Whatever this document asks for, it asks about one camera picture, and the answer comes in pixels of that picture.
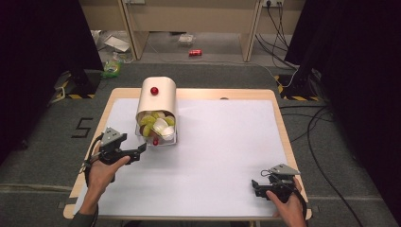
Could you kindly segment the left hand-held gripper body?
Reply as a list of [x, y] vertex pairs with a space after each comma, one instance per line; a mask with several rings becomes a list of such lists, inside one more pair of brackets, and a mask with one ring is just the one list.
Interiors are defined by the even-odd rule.
[[122, 133], [108, 127], [101, 138], [100, 147], [98, 151], [98, 159], [106, 165], [112, 165], [125, 156], [129, 156], [126, 150], [120, 148], [121, 143], [119, 136]]

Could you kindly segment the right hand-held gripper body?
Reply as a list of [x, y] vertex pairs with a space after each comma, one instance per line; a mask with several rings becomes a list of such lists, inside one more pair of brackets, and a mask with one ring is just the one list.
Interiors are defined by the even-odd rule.
[[285, 164], [271, 167], [269, 170], [269, 180], [272, 191], [281, 202], [287, 202], [289, 196], [296, 189], [293, 178], [301, 172]]

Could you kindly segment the toy items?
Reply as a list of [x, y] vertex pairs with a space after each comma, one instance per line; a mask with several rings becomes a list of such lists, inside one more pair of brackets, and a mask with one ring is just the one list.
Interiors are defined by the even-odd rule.
[[[175, 125], [173, 126], [174, 129], [175, 129], [175, 133], [174, 133], [174, 138], [172, 140], [168, 140], [168, 141], [164, 140], [160, 133], [155, 132], [153, 130], [153, 124], [148, 124], [148, 125], [150, 125], [152, 127], [151, 135], [149, 137], [145, 137], [143, 135], [143, 128], [144, 128], [145, 125], [141, 126], [139, 124], [139, 122], [140, 122], [140, 120], [142, 119], [143, 116], [151, 115], [152, 112], [164, 112], [166, 117], [167, 116], [173, 116], [175, 118]], [[137, 123], [136, 123], [135, 133], [138, 136], [142, 136], [150, 146], [154, 146], [154, 147], [157, 147], [157, 146], [168, 146], [168, 145], [173, 145], [173, 144], [175, 144], [177, 142], [177, 120], [176, 120], [176, 117], [175, 117], [175, 115], [173, 113], [170, 113], [170, 112], [167, 112], [167, 111], [145, 111], [145, 112], [139, 113], [137, 115], [136, 120], [137, 120]]]

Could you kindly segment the beige cylindrical container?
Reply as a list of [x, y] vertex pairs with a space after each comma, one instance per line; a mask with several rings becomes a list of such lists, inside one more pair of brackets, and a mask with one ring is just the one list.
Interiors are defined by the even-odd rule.
[[176, 83], [168, 77], [150, 77], [143, 81], [137, 115], [145, 111], [167, 111], [177, 119]]

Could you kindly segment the person's right hand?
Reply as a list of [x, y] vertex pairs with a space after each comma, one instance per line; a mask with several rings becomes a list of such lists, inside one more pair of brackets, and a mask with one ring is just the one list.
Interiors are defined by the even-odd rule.
[[280, 218], [287, 227], [306, 227], [303, 205], [294, 193], [290, 195], [286, 203], [282, 203], [278, 197], [269, 190], [266, 192], [266, 195], [276, 207], [276, 211], [272, 215], [274, 218]]

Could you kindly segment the person's left hand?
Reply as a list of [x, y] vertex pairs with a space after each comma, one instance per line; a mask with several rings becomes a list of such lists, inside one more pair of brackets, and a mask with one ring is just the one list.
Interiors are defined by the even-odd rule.
[[86, 195], [94, 198], [100, 197], [111, 183], [117, 170], [129, 160], [130, 158], [125, 156], [111, 165], [106, 165], [101, 161], [94, 161], [89, 174], [89, 185]]

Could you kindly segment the white cup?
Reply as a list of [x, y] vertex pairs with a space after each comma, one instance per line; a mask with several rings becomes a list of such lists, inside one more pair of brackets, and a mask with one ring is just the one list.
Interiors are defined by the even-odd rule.
[[168, 126], [161, 131], [162, 138], [166, 141], [174, 138], [175, 129], [173, 126]]
[[157, 118], [153, 124], [153, 130], [155, 132], [161, 133], [164, 129], [168, 127], [168, 124], [163, 118]]

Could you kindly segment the black stand base striped tape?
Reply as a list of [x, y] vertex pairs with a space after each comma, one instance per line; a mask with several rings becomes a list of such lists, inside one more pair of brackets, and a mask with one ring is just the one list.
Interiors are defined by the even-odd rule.
[[297, 79], [295, 74], [274, 77], [280, 97], [286, 100], [318, 101], [309, 79]]
[[84, 70], [77, 76], [66, 71], [55, 85], [55, 100], [94, 98], [100, 80], [101, 72], [97, 70]]

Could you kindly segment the white paper sheet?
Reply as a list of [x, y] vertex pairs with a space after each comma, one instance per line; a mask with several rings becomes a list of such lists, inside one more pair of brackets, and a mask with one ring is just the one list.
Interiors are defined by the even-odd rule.
[[99, 202], [103, 218], [270, 218], [255, 196], [264, 169], [287, 158], [269, 100], [178, 102], [178, 140], [120, 168]]

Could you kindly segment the green snack packet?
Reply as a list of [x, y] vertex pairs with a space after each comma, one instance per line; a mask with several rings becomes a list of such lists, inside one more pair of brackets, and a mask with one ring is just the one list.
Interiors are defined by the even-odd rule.
[[101, 76], [103, 78], [116, 78], [120, 75], [120, 61], [106, 61]]

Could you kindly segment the crumpled clear plastic bag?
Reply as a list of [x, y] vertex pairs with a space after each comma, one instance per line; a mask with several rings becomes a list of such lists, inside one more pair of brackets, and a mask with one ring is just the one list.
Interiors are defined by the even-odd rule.
[[103, 62], [120, 61], [133, 62], [131, 44], [126, 31], [123, 30], [92, 30], [97, 52]]

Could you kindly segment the black curtain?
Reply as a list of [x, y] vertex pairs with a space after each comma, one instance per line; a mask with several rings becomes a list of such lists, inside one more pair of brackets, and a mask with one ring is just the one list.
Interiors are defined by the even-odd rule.
[[0, 0], [0, 164], [27, 138], [68, 71], [100, 70], [79, 0]]
[[286, 59], [321, 73], [353, 152], [401, 225], [401, 0], [305, 0]]

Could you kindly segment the clear plastic container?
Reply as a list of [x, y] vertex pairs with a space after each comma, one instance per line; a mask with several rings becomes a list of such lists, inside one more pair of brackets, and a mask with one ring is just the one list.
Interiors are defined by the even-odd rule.
[[182, 34], [179, 37], [178, 44], [182, 46], [190, 46], [192, 45], [196, 40], [196, 37], [191, 34]]

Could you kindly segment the light wooden desk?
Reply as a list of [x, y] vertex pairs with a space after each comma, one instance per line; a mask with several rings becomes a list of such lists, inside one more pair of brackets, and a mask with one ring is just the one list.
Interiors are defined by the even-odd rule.
[[291, 35], [306, 0], [284, 0], [264, 8], [263, 0], [78, 0], [92, 30], [124, 30], [133, 58], [142, 58], [151, 31], [214, 32], [238, 35], [242, 58], [249, 61], [256, 34], [273, 34], [279, 25]]

